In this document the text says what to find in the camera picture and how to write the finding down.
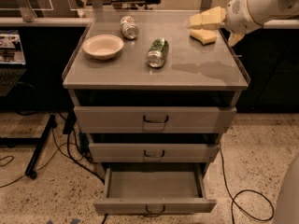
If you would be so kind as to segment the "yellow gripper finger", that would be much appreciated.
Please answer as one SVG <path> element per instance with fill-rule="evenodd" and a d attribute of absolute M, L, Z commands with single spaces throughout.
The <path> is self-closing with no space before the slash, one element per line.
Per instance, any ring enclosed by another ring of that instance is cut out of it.
<path fill-rule="evenodd" d="M 213 7 L 190 16 L 189 26 L 192 29 L 216 30 L 225 21 L 225 18 L 226 10 L 223 7 Z"/>
<path fill-rule="evenodd" d="M 228 38 L 228 45 L 230 47 L 233 47 L 236 45 L 239 41 L 241 41 L 244 38 L 244 35 L 234 34 L 230 33 L 230 36 Z"/>

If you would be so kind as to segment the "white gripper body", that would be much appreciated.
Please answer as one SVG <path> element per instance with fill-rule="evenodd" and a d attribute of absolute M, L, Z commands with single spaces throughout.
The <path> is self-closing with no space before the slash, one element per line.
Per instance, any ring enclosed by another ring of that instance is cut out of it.
<path fill-rule="evenodd" d="M 262 27 L 250 15 L 248 0 L 231 0 L 226 7 L 225 28 L 231 33 L 246 35 Z"/>

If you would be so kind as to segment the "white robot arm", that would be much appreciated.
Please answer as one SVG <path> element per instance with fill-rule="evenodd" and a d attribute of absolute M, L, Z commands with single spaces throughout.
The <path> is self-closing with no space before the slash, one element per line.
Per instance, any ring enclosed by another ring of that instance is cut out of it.
<path fill-rule="evenodd" d="M 299 0 L 231 0 L 226 8 L 213 7 L 190 16 L 188 27 L 200 31 L 195 38 L 203 44 L 211 40 L 211 30 L 224 27 L 233 47 L 245 35 L 277 19 L 299 15 Z M 299 224 L 299 155 L 292 160 L 281 185 L 272 224 Z"/>

